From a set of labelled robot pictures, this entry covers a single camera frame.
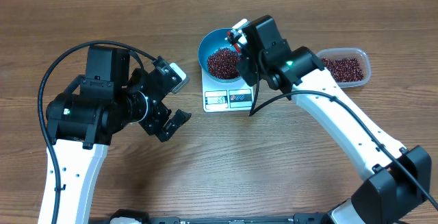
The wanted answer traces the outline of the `red scoop blue handle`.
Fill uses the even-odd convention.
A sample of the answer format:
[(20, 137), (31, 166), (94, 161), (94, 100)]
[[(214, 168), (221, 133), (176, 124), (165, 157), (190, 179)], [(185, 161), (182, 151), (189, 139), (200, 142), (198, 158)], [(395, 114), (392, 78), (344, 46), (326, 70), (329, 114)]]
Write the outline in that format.
[(241, 36), (241, 33), (236, 31), (235, 29), (231, 29), (227, 32), (227, 41), (231, 46), (235, 48), (238, 53), (241, 53), (241, 46), (239, 42)]

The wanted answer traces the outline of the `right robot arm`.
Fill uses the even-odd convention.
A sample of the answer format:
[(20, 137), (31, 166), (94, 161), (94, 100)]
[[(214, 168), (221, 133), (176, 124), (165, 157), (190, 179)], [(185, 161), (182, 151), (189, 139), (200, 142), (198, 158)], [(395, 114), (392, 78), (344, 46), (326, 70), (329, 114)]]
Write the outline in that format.
[(306, 110), (331, 135), (357, 170), (362, 185), (320, 223), (395, 223), (429, 201), (432, 161), (420, 146), (407, 149), (385, 133), (336, 84), (310, 49), (292, 51), (286, 40), (258, 45), (236, 42), (242, 59), (237, 69), (245, 82), (258, 86), (273, 80), (280, 98)]

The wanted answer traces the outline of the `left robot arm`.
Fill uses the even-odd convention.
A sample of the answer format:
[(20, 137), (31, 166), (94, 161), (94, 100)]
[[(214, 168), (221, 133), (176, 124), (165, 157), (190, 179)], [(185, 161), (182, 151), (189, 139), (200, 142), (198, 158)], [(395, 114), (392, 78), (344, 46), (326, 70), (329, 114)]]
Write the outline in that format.
[(87, 223), (97, 177), (107, 156), (107, 145), (84, 149), (78, 141), (59, 140), (54, 145), (58, 165), (61, 166), (60, 201), (55, 203), (55, 168), (51, 159), (47, 163), (47, 178), (38, 217), (38, 224)]

